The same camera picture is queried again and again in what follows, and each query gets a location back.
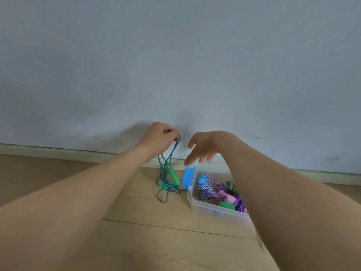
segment blue container lid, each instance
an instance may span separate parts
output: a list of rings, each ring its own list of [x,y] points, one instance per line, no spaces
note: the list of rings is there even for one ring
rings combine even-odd
[[[194,167],[194,168],[186,167],[186,170],[184,171],[183,182],[182,182],[183,188],[188,190],[188,188],[191,186],[192,180],[193,180],[193,175],[194,175],[195,171],[196,171],[196,167]]]

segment left hand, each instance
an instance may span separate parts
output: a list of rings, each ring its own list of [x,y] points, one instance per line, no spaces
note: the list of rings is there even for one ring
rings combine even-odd
[[[147,159],[154,158],[166,151],[173,141],[178,141],[179,130],[165,123],[152,123],[144,132],[138,146],[142,146]]]

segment twisted blue and white rope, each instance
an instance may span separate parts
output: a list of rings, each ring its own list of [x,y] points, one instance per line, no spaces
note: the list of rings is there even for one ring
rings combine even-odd
[[[205,174],[205,175],[202,175],[201,178],[204,179],[207,183],[199,184],[198,180],[200,178],[197,179],[197,188],[201,190],[200,199],[206,200],[206,199],[212,199],[212,198],[219,198],[219,196],[217,195],[216,192],[214,192],[213,187],[210,184],[209,176],[207,174]]]

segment left arm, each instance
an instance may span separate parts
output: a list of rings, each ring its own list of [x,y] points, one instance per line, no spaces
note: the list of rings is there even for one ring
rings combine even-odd
[[[154,123],[135,147],[111,161],[0,207],[0,269],[59,269],[94,232],[130,176],[178,136],[170,125]]]

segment blue jump rope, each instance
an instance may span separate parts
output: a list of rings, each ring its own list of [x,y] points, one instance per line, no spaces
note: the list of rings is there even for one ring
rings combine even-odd
[[[168,156],[167,159],[165,159],[165,157],[163,156],[163,154],[161,154],[163,160],[164,160],[164,164],[162,164],[160,157],[158,156],[158,161],[160,164],[160,168],[159,168],[159,173],[160,176],[157,178],[156,180],[156,184],[160,187],[160,190],[157,193],[157,199],[162,202],[165,203],[168,200],[168,194],[169,192],[176,192],[178,194],[180,194],[182,191],[187,191],[186,189],[179,189],[178,186],[181,182],[181,180],[178,179],[178,177],[175,175],[173,168],[170,166],[170,162],[172,161],[172,155],[174,150],[176,149],[177,145],[179,144],[179,141],[181,140],[181,136],[178,137],[178,141],[176,141],[174,148],[172,150],[172,152],[170,153],[170,155]],[[170,174],[172,179],[173,179],[173,183],[169,182],[167,180],[167,175]],[[165,198],[165,200],[161,200],[159,198],[159,193],[160,191],[167,191],[167,196]]]

